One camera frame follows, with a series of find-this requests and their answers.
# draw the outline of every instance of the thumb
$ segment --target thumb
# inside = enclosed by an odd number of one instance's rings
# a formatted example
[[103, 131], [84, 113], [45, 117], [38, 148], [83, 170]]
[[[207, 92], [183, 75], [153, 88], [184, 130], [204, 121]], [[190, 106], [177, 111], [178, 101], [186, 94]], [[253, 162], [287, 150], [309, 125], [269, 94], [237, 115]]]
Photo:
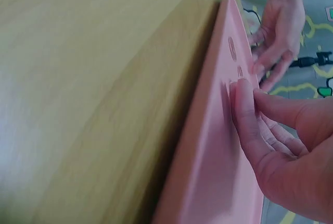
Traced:
[[261, 90], [254, 90], [254, 99], [265, 116], [293, 129], [296, 128], [299, 117], [312, 105], [312, 100], [286, 99], [281, 96], [268, 95]]

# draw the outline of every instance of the green object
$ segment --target green object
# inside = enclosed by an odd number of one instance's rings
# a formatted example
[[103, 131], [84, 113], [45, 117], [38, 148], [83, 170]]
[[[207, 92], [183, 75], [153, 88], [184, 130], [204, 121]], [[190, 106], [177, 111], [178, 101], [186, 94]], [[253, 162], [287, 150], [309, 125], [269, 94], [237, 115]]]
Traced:
[[322, 97], [332, 96], [332, 89], [331, 88], [319, 87], [317, 90], [318, 90], [318, 94], [321, 95]]

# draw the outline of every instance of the wood grain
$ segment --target wood grain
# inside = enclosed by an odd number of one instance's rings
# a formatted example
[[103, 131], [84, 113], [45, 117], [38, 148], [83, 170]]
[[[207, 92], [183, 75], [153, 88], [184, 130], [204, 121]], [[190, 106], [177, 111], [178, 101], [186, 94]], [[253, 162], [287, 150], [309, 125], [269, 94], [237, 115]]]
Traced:
[[148, 223], [219, 0], [0, 1], [0, 222]]

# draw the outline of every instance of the hand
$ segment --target hand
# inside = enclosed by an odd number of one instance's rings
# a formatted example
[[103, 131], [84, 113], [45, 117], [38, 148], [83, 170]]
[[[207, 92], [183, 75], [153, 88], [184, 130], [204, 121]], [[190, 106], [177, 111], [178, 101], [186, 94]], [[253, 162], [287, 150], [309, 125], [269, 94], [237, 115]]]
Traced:
[[297, 57], [304, 23], [303, 0], [267, 0], [260, 29], [248, 37], [250, 45], [262, 42], [252, 52], [258, 80], [277, 63], [261, 89], [272, 89]]
[[[245, 79], [232, 84], [230, 93], [240, 145], [264, 195], [333, 223], [333, 97], [285, 99], [253, 91]], [[296, 129], [300, 139], [273, 120]]]

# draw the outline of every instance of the hole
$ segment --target hole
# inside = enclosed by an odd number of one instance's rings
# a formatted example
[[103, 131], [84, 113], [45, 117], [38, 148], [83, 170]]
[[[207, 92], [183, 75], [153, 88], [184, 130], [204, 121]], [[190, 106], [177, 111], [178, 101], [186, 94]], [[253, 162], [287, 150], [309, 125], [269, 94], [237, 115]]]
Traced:
[[234, 61], [237, 61], [235, 44], [234, 44], [234, 40], [231, 38], [231, 36], [229, 36], [229, 38], [228, 38], [228, 43], [229, 43], [229, 49], [230, 49], [231, 57]]
[[238, 77], [243, 77], [243, 71], [240, 66], [237, 67]]

